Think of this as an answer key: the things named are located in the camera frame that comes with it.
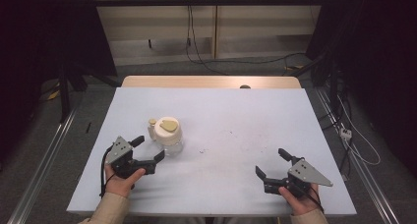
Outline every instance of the table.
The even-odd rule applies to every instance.
[[[117,136],[132,140],[144,135],[146,141],[134,149],[134,157],[156,155],[158,148],[148,136],[148,118],[169,114],[182,124],[184,149],[175,157],[166,157],[154,175],[137,183],[130,197],[131,215],[288,215],[291,209],[286,201],[265,194],[255,174],[258,165],[269,177],[286,177],[291,165],[279,157],[280,147],[306,157],[334,183],[332,188],[320,188],[328,215],[355,214],[307,94],[294,80],[128,77],[116,90],[67,210],[86,215],[95,210],[99,203],[97,170],[104,150]],[[228,88],[241,84],[252,89]]]

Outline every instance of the beige sleeve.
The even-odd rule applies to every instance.
[[[129,200],[127,198],[112,193],[106,193],[98,204],[92,218],[88,218],[81,223],[123,223],[128,211]]]
[[[291,223],[292,224],[328,224],[325,216],[321,211],[315,209],[311,212],[307,212],[303,215],[292,216],[291,215]]]

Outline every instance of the black cable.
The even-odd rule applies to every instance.
[[[287,65],[287,63],[286,63],[286,57],[287,57],[287,56],[285,56],[285,57],[284,57],[284,68],[285,68],[285,69],[284,69],[284,72],[282,73],[282,76],[284,76],[284,75],[286,74],[287,70],[288,70],[288,65]]]
[[[101,169],[100,169],[100,183],[101,183],[101,193],[100,193],[100,197],[104,196],[105,193],[105,186],[106,184],[104,184],[104,163],[105,163],[105,159],[107,157],[107,153],[109,153],[111,151],[111,148],[113,147],[113,145],[111,145],[110,147],[108,147],[103,155],[103,158],[101,160]]]
[[[345,82],[338,82],[337,83],[337,85],[340,85],[340,84],[342,85],[342,87],[341,87],[341,90],[337,91],[337,94],[338,94],[338,97],[340,97],[340,101],[343,104],[347,104],[347,107],[348,107],[348,112],[347,113],[348,113],[348,115],[346,115],[346,116],[349,117],[349,119],[352,120],[352,108],[351,108],[351,105],[350,105],[350,101],[348,100],[348,87],[347,87]],[[352,125],[351,125],[350,122],[348,122],[348,126],[346,128],[352,132]],[[341,137],[339,137],[339,139],[341,141],[341,145],[343,146],[343,139]],[[347,162],[348,162],[347,176],[350,176],[350,171],[351,171],[351,163],[350,163],[350,158],[349,158],[348,154],[349,154],[350,148],[352,146],[352,142],[353,142],[353,135],[352,135],[352,138],[348,142],[349,146],[347,148],[343,146],[344,154],[343,154],[342,161],[341,161],[340,165],[338,166],[339,172],[341,173],[342,169],[343,169],[343,166],[344,166],[344,163],[347,159]]]
[[[311,5],[310,5],[310,14],[312,15],[312,21],[313,21],[313,24],[314,24],[314,27],[315,27],[317,24],[316,24],[316,21],[314,20],[313,9],[312,9]]]
[[[190,55],[188,53],[188,41],[190,39],[190,27],[192,29],[193,32],[193,39],[194,39],[194,47],[196,48],[196,52],[197,52],[197,56],[199,57],[200,62],[194,61],[190,58]],[[194,32],[194,18],[193,18],[193,8],[191,6],[188,6],[188,31],[187,31],[187,45],[186,45],[186,51],[187,51],[187,57],[188,59],[192,62],[192,63],[196,63],[196,64],[203,64],[203,66],[209,70],[212,71],[214,73],[217,74],[221,74],[221,75],[225,75],[228,76],[228,74],[222,73],[218,70],[214,70],[212,68],[210,68],[209,66],[206,65],[206,63],[202,60],[202,58],[200,57],[200,53],[199,53],[199,49],[197,48],[197,42],[196,42],[196,34]]]
[[[332,60],[337,59],[339,50],[345,45],[348,36],[351,35],[349,25],[351,25],[353,15],[356,8],[346,10],[344,17],[340,21],[335,33],[330,38],[328,44],[324,47],[323,55],[324,61],[321,61],[320,66],[316,65],[310,72],[314,85],[323,84],[326,78],[331,74]]]
[[[115,173],[113,173],[113,175],[111,175],[108,179],[107,179],[107,181],[105,181],[105,185],[107,185],[107,183],[114,177],[114,176],[116,176],[116,174]]]
[[[322,207],[322,203],[320,202],[320,197],[319,197],[319,194],[316,192],[316,191],[314,191],[314,189],[313,188],[311,188],[310,187],[310,189],[311,190],[313,190],[314,191],[314,193],[316,194],[316,196],[317,196],[317,199],[318,200],[315,200],[312,196],[310,196],[310,194],[308,194],[308,193],[306,193],[306,192],[304,192],[302,189],[300,189],[299,187],[297,187],[295,184],[293,184],[293,183],[290,183],[291,185],[292,185],[292,187],[294,187],[295,189],[297,189],[297,191],[298,192],[301,192],[304,196],[306,196],[309,200],[311,200],[313,203],[315,203],[316,204],[316,206],[320,209],[320,211],[322,212],[322,213],[325,213],[325,210],[323,209],[323,207]]]
[[[339,114],[339,116],[336,118],[336,120],[332,124],[330,124],[330,125],[325,126],[324,128],[322,128],[322,131],[325,131],[325,130],[327,130],[329,128],[332,128],[335,125],[337,125],[340,122],[342,116],[343,116],[343,111]]]
[[[189,46],[189,43],[190,43],[189,42],[189,40],[190,40],[190,28],[192,30],[193,42],[194,42],[194,46],[195,46],[195,49],[196,49],[196,52],[197,52],[197,56],[199,57],[199,60],[200,60],[199,62],[198,61],[195,61],[195,60],[192,60],[190,58],[190,54],[188,52],[188,46]],[[209,66],[207,66],[206,64],[209,64],[209,63],[267,64],[267,63],[273,63],[273,62],[277,62],[277,61],[280,61],[280,60],[284,60],[285,61],[285,72],[284,72],[284,74],[285,74],[286,73],[286,70],[288,68],[288,66],[286,64],[286,59],[288,57],[295,56],[295,55],[305,55],[305,53],[298,52],[298,53],[288,54],[288,55],[286,55],[284,57],[280,57],[280,58],[277,58],[277,59],[266,60],[266,61],[259,61],[259,62],[236,61],[236,60],[210,60],[210,61],[203,61],[202,58],[201,58],[201,56],[200,56],[199,49],[197,47],[196,35],[195,35],[195,31],[194,31],[193,8],[191,6],[188,6],[188,31],[187,31],[186,52],[187,52],[187,57],[190,60],[190,62],[195,63],[195,64],[203,64],[206,69],[208,69],[208,70],[210,70],[212,72],[218,73],[218,74],[226,75],[226,76],[227,76],[227,74],[222,73],[222,72],[217,71],[217,70],[214,70],[214,69],[210,68]]]
[[[327,114],[320,116],[319,118],[317,118],[317,121],[322,121],[323,119],[325,119],[326,117],[328,117],[329,115],[331,115],[333,113],[332,110],[330,110]]]

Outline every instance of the wooden cabinet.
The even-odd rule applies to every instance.
[[[188,7],[98,7],[97,10],[115,58],[121,55],[120,49],[129,49],[123,46],[132,45],[132,41],[147,44],[149,39],[170,40],[179,49],[185,49]],[[206,53],[206,58],[229,58],[305,52],[320,7],[195,6],[192,11],[195,36],[199,43],[206,43],[202,47],[206,50],[200,52]]]

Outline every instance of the floor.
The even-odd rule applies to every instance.
[[[308,59],[303,56],[288,57],[285,61],[277,60],[278,57],[235,60],[254,62],[271,60],[269,63],[258,65],[234,62],[211,63],[208,66],[228,75],[280,76],[291,71],[285,66],[304,65],[308,62]],[[190,61],[155,62],[158,61],[149,61],[148,64],[140,66],[118,66],[119,77],[115,80],[122,81],[128,75],[183,75],[186,73],[214,75],[204,66]],[[65,129],[67,134],[64,138],[55,138],[57,131],[63,130],[63,125],[59,124],[61,117],[59,97],[46,100],[49,93],[46,92],[39,99],[30,126],[24,136],[17,139],[19,146],[12,156],[3,162],[3,171],[0,173],[0,223],[7,223],[11,217],[15,218],[10,223],[48,223],[51,221],[77,223],[83,220],[84,217],[66,212],[66,207],[75,186],[78,184],[78,179],[89,158],[89,152],[94,145],[114,94],[114,88],[90,77],[86,77],[86,79],[89,83],[86,92],[70,90],[71,104],[73,108],[77,108],[77,111],[74,120]],[[321,126],[327,127],[332,123],[326,110],[327,88],[325,86],[313,87],[309,74],[301,76],[299,81],[309,95]],[[55,82],[45,83],[44,88],[47,89],[52,84]],[[341,176],[346,180],[346,187],[358,214],[347,217],[329,217],[328,222],[415,223],[417,220],[417,212],[414,210],[417,207],[416,178],[390,153],[383,136],[373,130],[372,122],[367,118],[366,112],[363,112],[360,102],[355,100],[354,93],[351,93],[348,99],[352,107],[354,125],[375,147],[381,157],[381,163],[364,165],[360,159],[359,162],[355,162],[357,156],[349,155],[350,159],[345,161]],[[346,118],[343,118],[341,122],[347,124]],[[337,136],[335,127],[329,127],[323,132],[336,163],[340,164],[345,150]],[[52,141],[59,141],[58,149],[52,149],[53,151],[49,153],[52,158],[48,160],[45,158],[45,154],[51,150]],[[364,159],[372,162],[377,161],[376,153],[357,132],[353,132],[353,141]],[[43,163],[48,163],[50,167],[39,170],[39,164]],[[370,172],[371,177],[363,175],[362,170],[364,169]],[[37,179],[39,174],[44,178],[41,181]],[[371,181],[370,185],[367,180],[374,180],[375,183]],[[29,189],[29,185],[33,185],[33,182],[36,181],[38,182],[38,190]],[[26,192],[30,198],[25,199],[23,206],[28,207],[29,210],[21,211],[20,215],[16,215],[17,207],[22,206],[22,198],[25,197]],[[387,204],[381,203],[381,200],[386,200]],[[384,215],[384,210],[392,211],[392,214]],[[145,217],[126,219],[126,223],[138,221],[152,223],[154,219]],[[283,217],[281,223],[289,223],[289,219]]]

